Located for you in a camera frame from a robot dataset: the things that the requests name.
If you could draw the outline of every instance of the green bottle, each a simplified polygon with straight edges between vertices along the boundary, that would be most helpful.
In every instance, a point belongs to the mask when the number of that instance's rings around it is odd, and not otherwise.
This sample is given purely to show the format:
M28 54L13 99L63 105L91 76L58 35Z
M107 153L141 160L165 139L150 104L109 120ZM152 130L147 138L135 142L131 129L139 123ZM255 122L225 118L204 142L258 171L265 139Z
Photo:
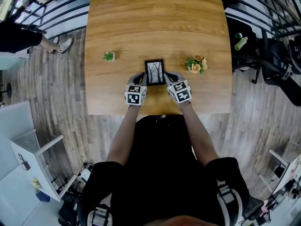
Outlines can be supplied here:
M247 40L248 40L248 37L242 38L242 39L234 46L234 48L235 48L237 51L239 51L239 50L246 44Z

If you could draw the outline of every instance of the wooden floor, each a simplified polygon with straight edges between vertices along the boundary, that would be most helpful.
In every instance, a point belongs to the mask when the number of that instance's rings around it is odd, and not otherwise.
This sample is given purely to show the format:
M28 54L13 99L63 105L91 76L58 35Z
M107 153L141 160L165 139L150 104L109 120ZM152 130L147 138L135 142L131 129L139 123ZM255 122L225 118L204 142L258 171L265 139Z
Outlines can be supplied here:
M13 88L13 104L30 101L40 144L64 134L63 145L46 155L54 176L71 176L83 162L103 161L122 116L87 114L84 77L85 32L61 37L75 39L64 55L50 55L33 49L30 58L19 66L3 71L3 83ZM238 159L250 193L266 198L268 190L258 173L271 178L275 160L270 148L289 151L289 139L301 142L301 109L293 106L283 92L262 80L253 85L254 71L233 74L231 113L200 115L220 156Z

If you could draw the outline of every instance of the yellow flower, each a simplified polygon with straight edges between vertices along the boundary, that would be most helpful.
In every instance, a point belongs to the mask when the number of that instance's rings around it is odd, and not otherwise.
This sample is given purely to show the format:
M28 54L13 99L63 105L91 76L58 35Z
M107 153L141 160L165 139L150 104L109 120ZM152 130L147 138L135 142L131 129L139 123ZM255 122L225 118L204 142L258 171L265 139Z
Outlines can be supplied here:
M197 73L198 72L198 67L197 65L192 64L191 65L191 73Z
M194 67L197 69L197 71L201 70L201 66L200 65L195 65Z
M197 60L197 61L200 61L202 59L201 56L198 56L198 55L195 55L194 58Z
M206 63L202 63L203 69L206 70L208 68Z
M208 68L208 66L207 66L207 60L205 58L202 60L202 66L203 66L204 70L206 70Z

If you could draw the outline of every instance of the tree picture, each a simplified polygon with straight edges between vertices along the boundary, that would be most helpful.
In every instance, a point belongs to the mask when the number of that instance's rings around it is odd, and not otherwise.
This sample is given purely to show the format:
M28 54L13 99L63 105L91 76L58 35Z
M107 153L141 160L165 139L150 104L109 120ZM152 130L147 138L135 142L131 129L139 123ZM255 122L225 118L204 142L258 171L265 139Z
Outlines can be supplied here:
M145 61L145 69L148 76L148 85L164 84L163 60Z

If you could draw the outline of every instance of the hand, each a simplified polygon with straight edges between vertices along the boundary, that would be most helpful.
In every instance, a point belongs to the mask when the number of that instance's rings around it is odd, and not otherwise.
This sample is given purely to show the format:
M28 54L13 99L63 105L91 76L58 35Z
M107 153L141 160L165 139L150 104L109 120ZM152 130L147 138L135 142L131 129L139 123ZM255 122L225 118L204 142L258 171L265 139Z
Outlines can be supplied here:
M22 4L22 7L24 7L25 9L27 9L28 6L29 6L29 0L24 0L23 4Z
M190 86L187 80L177 72L166 72L164 78L167 84L167 91L170 97L181 104L191 100Z
M127 105L141 106L146 98L146 79L145 73L138 73L130 78L124 92Z

